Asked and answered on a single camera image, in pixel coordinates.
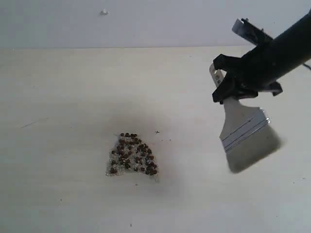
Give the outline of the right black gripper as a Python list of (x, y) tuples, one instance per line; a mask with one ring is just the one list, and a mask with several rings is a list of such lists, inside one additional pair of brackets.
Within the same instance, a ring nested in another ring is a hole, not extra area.
[(256, 46), (242, 57), (218, 55), (213, 60), (216, 70), (226, 71), (225, 77), (216, 75), (213, 102), (223, 103), (233, 97), (252, 99), (259, 92), (268, 91), (274, 96), (282, 93), (277, 82), (285, 74), (311, 58), (308, 40), (277, 39)]

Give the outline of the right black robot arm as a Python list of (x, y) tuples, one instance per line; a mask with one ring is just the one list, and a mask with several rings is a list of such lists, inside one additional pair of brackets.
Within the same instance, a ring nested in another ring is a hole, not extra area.
[(310, 13), (276, 38), (244, 18), (236, 20), (232, 31), (255, 47), (242, 57), (220, 54), (213, 60), (216, 70), (226, 72), (212, 94), (214, 102), (256, 98), (260, 92), (277, 96), (283, 91), (277, 80), (311, 58)]

